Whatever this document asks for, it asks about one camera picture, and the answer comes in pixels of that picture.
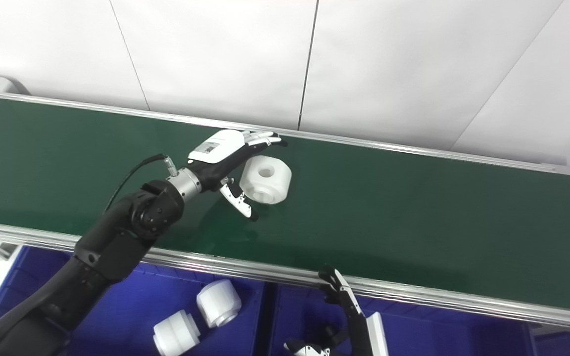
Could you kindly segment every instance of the black cable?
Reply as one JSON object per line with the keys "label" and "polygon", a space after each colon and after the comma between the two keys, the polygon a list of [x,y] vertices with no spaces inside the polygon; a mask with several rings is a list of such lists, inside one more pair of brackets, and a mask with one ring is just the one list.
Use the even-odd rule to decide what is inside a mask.
{"label": "black cable", "polygon": [[144,167],[147,164],[150,164],[151,162],[155,162],[155,161],[161,161],[164,158],[167,158],[167,155],[162,155],[161,153],[159,155],[154,155],[154,156],[150,156],[149,158],[143,160],[142,162],[138,163],[135,167],[133,167],[131,169],[131,171],[129,171],[129,173],[127,174],[126,177],[124,177],[124,179],[122,180],[122,182],[120,182],[120,185],[118,185],[118,187],[116,188],[116,190],[113,192],[113,195],[111,196],[111,198],[109,199],[109,203],[107,203],[107,206],[104,208],[104,210],[102,211],[102,213],[106,213],[107,210],[109,210],[109,207],[111,207],[111,204],[113,203],[113,201],[116,199],[116,196],[118,195],[118,193],[120,192],[120,190],[122,189],[122,187],[125,185],[125,183],[127,182],[127,180],[129,180],[129,178],[131,178],[131,176],[133,176],[133,173],[136,173],[136,171],[142,167]]}

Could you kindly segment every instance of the robotic finger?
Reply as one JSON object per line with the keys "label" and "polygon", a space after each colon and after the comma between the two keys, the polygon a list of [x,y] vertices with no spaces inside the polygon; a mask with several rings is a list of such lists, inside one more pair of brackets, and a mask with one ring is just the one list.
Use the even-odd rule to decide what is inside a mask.
{"label": "robotic finger", "polygon": [[[364,316],[351,287],[337,269],[323,266],[318,277],[327,282],[320,286],[326,294],[325,301],[338,304],[346,315],[348,336],[351,339],[351,356],[388,356],[380,313],[374,313],[368,318]],[[331,347],[323,349],[318,345],[295,339],[287,340],[285,349],[294,356],[341,355]]]}

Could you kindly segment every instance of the white robotic hand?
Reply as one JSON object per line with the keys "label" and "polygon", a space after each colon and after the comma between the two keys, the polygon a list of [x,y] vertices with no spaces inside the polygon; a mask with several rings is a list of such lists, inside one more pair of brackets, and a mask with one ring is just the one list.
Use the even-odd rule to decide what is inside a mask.
{"label": "white robotic hand", "polygon": [[177,171],[172,162],[167,162],[171,173],[168,180],[186,200],[199,192],[219,190],[233,207],[255,221],[258,216],[247,204],[243,190],[228,175],[272,144],[287,146],[287,142],[272,131],[218,131],[188,154],[185,167]]}

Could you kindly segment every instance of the robotic hand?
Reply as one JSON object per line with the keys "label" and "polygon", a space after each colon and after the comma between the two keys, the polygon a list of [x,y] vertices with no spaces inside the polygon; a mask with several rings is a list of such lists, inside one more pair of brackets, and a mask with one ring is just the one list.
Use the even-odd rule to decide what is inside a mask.
{"label": "robotic hand", "polygon": [[244,195],[228,175],[255,153],[286,143],[272,132],[221,130],[188,155],[176,169],[156,155],[136,166],[164,160],[170,176],[152,180],[111,205],[76,243],[74,254],[36,293],[0,318],[0,356],[55,356],[68,344],[109,286],[124,280],[157,238],[178,221],[184,205],[200,192],[223,192],[247,217],[254,217]]}
{"label": "robotic hand", "polygon": [[339,333],[334,337],[337,340],[333,340],[328,347],[288,339],[285,341],[285,349],[294,356],[344,356],[333,348],[348,337],[351,339],[351,356],[388,356],[380,313],[374,313],[369,318],[364,316],[351,287],[337,269],[324,266],[318,277],[328,283],[320,286],[326,294],[325,302],[338,304],[344,310],[348,333]]}

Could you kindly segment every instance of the black arm segment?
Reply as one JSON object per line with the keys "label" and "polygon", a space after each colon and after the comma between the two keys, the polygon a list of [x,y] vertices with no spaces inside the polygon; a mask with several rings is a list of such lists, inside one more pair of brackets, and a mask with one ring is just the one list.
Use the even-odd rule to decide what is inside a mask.
{"label": "black arm segment", "polygon": [[0,318],[0,356],[56,356],[109,286],[124,280],[184,211],[165,180],[125,196],[101,216],[43,287]]}

